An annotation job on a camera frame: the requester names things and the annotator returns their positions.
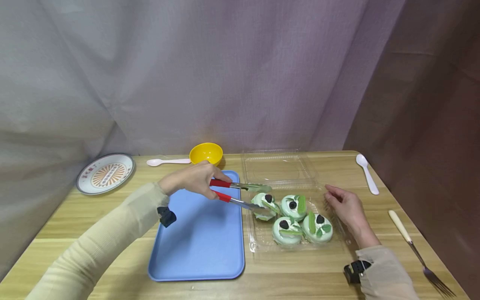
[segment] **clear plastic container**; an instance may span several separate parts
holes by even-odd
[[[307,200],[307,211],[325,216],[333,225],[333,236],[327,243],[313,244],[302,239],[298,245],[278,245],[272,236],[272,226],[276,218],[261,221],[248,211],[245,221],[252,252],[298,251],[324,247],[343,249],[350,243],[340,220],[324,200],[324,189],[317,182],[316,173],[306,153],[297,149],[254,151],[242,154],[242,163],[245,183],[270,185],[273,189],[270,194],[275,197],[278,205],[286,195],[304,195]],[[247,202],[256,195],[249,192],[246,194],[248,199],[243,200]]]

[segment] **fork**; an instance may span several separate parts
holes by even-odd
[[[428,281],[435,287],[435,289],[440,292],[441,294],[447,296],[448,298],[450,297],[456,297],[455,293],[452,292],[451,289],[449,289],[438,277],[435,275],[434,272],[432,272],[429,268],[427,268],[427,265],[425,264],[425,261],[423,258],[420,256],[420,253],[418,252],[417,248],[413,244],[413,241],[408,234],[407,230],[405,229],[405,226],[403,226],[402,221],[400,218],[397,216],[396,212],[393,210],[389,210],[388,214],[390,215],[390,218],[392,219],[393,223],[395,223],[396,228],[400,233],[402,234],[403,238],[407,243],[410,245],[412,248],[413,252],[415,255],[418,257],[420,260],[421,264],[423,265],[423,274],[425,277],[427,277]]]

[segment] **red tong handle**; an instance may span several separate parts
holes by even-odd
[[[212,179],[210,180],[210,186],[221,186],[222,188],[229,188],[231,185],[230,182],[226,182],[220,179]]]
[[[230,199],[232,199],[232,197],[228,196],[228,195],[225,195],[225,194],[222,194],[220,192],[217,192],[217,191],[214,191],[218,197],[220,197],[220,200],[222,201],[225,201],[225,202],[230,202]]]

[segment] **tongs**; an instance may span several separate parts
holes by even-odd
[[[235,189],[243,189],[247,190],[249,192],[269,192],[272,190],[272,188],[268,185],[263,185],[263,184],[247,184],[247,183],[238,183],[238,182],[226,182],[220,179],[212,179],[210,181],[210,186],[219,186],[223,188],[235,188]],[[225,201],[227,203],[233,203],[238,206],[241,206],[245,209],[249,209],[253,211],[256,214],[260,215],[269,215],[270,214],[270,209],[261,207],[257,204],[253,203],[247,203],[242,200],[238,200],[235,198],[232,198],[228,195],[222,194],[220,192],[214,191],[220,200]]]
[[[251,184],[251,183],[238,183],[238,182],[226,182],[220,179],[210,180],[211,186],[221,186],[223,188],[242,189],[249,192],[269,192],[272,187],[263,184]]]
[[[236,204],[238,206],[241,206],[243,208],[246,208],[246,209],[249,209],[251,211],[253,211],[254,213],[256,214],[260,214],[260,215],[268,215],[270,214],[270,209],[268,208],[265,208],[265,207],[261,207],[259,205],[256,205],[256,204],[253,204],[253,203],[247,203],[247,202],[244,202],[242,200],[238,200],[238,199],[235,199],[235,198],[232,198],[228,195],[225,195],[225,194],[222,194],[220,192],[217,192],[217,191],[214,191],[218,197],[220,198],[220,200],[222,201],[225,201],[227,203],[233,203],[233,204]]]

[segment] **wrist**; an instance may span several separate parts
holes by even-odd
[[[173,193],[182,188],[180,186],[180,182],[175,180],[175,178],[171,175],[166,175],[164,178],[162,178],[158,182],[158,185],[167,196],[171,196]]]
[[[349,228],[360,249],[381,245],[370,224]]]

